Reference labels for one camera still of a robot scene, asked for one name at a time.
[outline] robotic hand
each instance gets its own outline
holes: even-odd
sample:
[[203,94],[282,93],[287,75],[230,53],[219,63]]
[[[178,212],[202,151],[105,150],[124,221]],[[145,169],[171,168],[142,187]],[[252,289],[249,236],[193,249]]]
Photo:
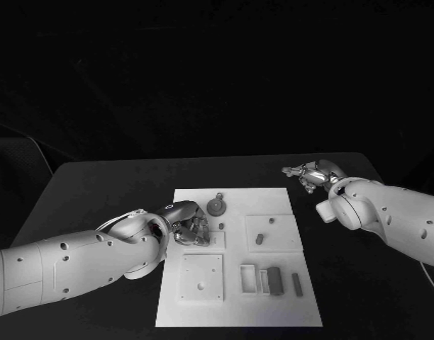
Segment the robotic hand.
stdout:
[[167,258],[170,233],[181,245],[209,246],[207,217],[196,202],[176,202],[155,214],[135,210],[98,230],[0,250],[0,316],[86,294],[122,275],[131,280],[148,275]]
[[319,186],[329,199],[317,205],[326,223],[336,219],[350,229],[379,235],[388,246],[434,266],[434,196],[378,181],[347,177],[330,161],[282,168],[298,176],[307,192]]

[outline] table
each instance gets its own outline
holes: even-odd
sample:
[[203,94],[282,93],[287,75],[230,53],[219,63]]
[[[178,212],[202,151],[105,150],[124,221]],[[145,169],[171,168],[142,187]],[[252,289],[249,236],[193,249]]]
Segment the table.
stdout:
[[363,230],[324,224],[297,178],[281,172],[329,159],[381,181],[359,153],[67,163],[54,174],[12,247],[96,229],[137,208],[157,209],[176,188],[287,188],[324,327],[155,328],[164,262],[138,280],[0,317],[0,339],[434,339],[434,289],[420,263]]

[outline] black table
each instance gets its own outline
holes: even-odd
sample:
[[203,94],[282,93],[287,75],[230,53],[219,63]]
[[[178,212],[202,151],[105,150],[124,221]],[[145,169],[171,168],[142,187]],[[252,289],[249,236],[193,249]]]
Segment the black table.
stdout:
[[420,263],[363,230],[324,224],[297,178],[281,172],[329,159],[381,181],[359,153],[69,163],[59,169],[12,246],[96,229],[137,208],[173,201],[177,188],[288,188],[324,327],[155,328],[164,262],[72,300],[0,317],[0,339],[434,339],[434,289]]

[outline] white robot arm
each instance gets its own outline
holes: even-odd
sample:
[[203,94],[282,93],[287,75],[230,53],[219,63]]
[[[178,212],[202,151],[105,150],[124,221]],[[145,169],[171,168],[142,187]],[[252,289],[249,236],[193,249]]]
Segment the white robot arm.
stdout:
[[178,244],[209,246],[207,217],[196,202],[124,216],[109,232],[99,228],[0,250],[0,316],[86,294],[122,276],[134,280],[150,274],[167,258],[171,232]]
[[350,230],[375,232],[388,246],[434,266],[434,196],[347,177],[324,160],[282,172],[300,176],[308,193],[326,188],[329,199],[317,205],[326,223],[337,219]]

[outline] black backdrop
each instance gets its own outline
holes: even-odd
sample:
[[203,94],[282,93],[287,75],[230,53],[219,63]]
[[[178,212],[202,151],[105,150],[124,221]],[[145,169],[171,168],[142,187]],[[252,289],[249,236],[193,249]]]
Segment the black backdrop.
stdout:
[[362,152],[387,183],[421,188],[434,1],[2,5],[5,129],[57,166]]

